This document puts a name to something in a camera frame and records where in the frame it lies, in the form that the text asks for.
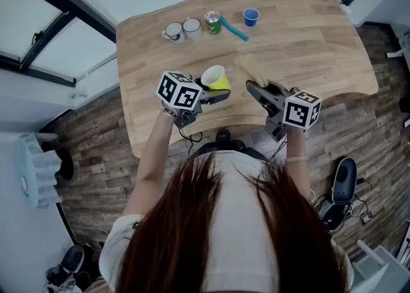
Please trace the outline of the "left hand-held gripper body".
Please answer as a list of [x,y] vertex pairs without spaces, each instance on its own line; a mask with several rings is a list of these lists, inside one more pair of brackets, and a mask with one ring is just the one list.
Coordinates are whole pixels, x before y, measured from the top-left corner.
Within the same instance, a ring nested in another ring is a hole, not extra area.
[[162,104],[159,110],[173,118],[178,129],[183,129],[202,113],[201,92],[202,88],[182,72],[164,71],[156,90]]

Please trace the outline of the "black round base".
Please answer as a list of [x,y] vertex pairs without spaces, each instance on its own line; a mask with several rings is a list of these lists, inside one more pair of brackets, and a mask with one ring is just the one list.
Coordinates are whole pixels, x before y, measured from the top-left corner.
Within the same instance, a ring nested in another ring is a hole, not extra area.
[[65,148],[60,148],[56,151],[56,154],[61,159],[60,170],[56,175],[65,180],[71,180],[74,175],[74,165],[69,151]]

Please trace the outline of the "person's right forearm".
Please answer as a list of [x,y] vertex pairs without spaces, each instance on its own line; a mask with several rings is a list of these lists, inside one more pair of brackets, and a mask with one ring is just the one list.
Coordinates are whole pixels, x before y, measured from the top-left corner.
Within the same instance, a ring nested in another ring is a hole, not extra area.
[[[303,130],[293,126],[287,126],[286,134],[286,158],[291,156],[307,156],[306,141]],[[286,172],[293,180],[299,192],[306,199],[310,199],[311,190],[308,161],[286,162]]]

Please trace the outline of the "person's left forearm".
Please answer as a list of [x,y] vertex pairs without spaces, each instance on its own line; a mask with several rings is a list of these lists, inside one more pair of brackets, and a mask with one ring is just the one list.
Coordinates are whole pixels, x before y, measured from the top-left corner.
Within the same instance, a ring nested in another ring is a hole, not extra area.
[[137,181],[162,183],[173,127],[173,118],[160,112],[140,157]]

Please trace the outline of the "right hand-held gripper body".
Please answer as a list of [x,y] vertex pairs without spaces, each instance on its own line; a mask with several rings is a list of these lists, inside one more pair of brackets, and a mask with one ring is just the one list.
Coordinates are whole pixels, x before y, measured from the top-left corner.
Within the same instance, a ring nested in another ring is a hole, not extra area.
[[286,136],[286,127],[293,126],[308,130],[314,125],[321,109],[322,99],[296,87],[289,90],[289,96],[272,100],[273,116],[267,116],[265,129],[279,142]]

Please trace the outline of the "teal plastic stick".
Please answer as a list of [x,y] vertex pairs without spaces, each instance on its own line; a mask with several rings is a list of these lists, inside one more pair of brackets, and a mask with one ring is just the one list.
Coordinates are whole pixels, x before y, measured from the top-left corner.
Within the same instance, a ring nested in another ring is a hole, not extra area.
[[223,25],[228,31],[230,31],[232,34],[236,35],[237,37],[239,37],[240,39],[242,39],[243,41],[248,41],[249,37],[242,33],[240,30],[236,29],[235,27],[233,27],[232,25],[230,25],[228,23],[228,21],[223,17],[220,16],[220,23],[221,25]]

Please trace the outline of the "open black case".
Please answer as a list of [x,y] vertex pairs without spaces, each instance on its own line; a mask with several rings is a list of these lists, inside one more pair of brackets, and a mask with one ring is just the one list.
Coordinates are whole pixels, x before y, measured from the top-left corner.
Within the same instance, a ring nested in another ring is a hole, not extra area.
[[351,214],[352,203],[332,203],[325,201],[319,210],[319,218],[329,232],[340,229],[343,221]]

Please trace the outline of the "green soda can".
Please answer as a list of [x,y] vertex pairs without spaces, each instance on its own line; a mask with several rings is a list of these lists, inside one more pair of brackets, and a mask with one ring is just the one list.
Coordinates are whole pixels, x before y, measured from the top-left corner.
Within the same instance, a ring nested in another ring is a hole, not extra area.
[[220,14],[216,11],[208,11],[204,16],[207,29],[212,34],[218,34],[221,30]]

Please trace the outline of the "white side desk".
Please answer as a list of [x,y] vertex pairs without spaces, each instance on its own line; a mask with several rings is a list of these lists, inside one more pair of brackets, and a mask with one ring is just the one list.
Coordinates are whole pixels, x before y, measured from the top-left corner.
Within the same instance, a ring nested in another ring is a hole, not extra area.
[[393,53],[386,53],[387,58],[396,58],[403,56],[404,51],[410,51],[410,29],[408,29],[403,35],[398,37],[398,41],[402,41],[401,49]]

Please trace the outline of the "white shelf unit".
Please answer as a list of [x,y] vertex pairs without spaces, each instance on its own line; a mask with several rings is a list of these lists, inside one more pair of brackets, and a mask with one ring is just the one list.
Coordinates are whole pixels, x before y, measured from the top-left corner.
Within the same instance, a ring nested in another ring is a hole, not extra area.
[[352,262],[354,279],[350,293],[410,293],[410,271],[384,247],[368,247],[362,240],[357,245],[366,253]]

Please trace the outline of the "person's white shirt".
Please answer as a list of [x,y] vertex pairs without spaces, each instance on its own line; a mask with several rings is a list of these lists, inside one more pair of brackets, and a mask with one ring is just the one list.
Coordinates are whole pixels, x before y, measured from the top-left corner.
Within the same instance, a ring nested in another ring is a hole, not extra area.
[[161,184],[137,181],[113,223],[99,270],[114,293],[348,293],[347,256],[286,163],[214,151]]

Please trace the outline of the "person's dark trousers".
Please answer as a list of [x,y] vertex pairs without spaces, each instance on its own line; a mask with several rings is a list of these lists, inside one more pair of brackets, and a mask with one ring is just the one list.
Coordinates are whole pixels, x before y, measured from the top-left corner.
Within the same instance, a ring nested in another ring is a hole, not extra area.
[[251,147],[247,147],[241,140],[224,140],[218,142],[208,142],[204,144],[202,147],[200,147],[197,151],[195,151],[191,155],[191,157],[195,158],[200,155],[204,155],[214,151],[236,151],[248,155],[257,160],[261,160],[264,162],[268,161],[268,158],[266,156],[264,156],[262,153],[256,151]]

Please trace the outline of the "white ridged rack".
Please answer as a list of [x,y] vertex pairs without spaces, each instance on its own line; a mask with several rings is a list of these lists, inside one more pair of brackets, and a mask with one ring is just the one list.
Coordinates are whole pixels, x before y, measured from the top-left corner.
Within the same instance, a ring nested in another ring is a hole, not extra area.
[[55,189],[62,161],[56,151],[43,151],[41,143],[35,133],[27,133],[17,140],[17,150],[23,193],[31,206],[48,208],[62,201]]

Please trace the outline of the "blue plastic cup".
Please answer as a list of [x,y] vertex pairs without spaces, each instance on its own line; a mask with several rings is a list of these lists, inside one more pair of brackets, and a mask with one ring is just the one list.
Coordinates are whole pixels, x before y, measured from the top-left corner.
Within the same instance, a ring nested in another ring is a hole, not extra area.
[[255,8],[246,8],[243,10],[243,18],[246,26],[253,27],[260,18],[260,12]]

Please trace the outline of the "white mug with dark rim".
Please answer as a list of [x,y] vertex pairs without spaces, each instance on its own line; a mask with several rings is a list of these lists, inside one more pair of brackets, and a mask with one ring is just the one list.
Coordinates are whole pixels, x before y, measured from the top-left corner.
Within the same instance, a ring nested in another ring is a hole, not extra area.
[[161,32],[164,39],[173,41],[175,43],[182,43],[185,41],[186,35],[183,26],[179,22],[171,22],[167,25],[165,30]]

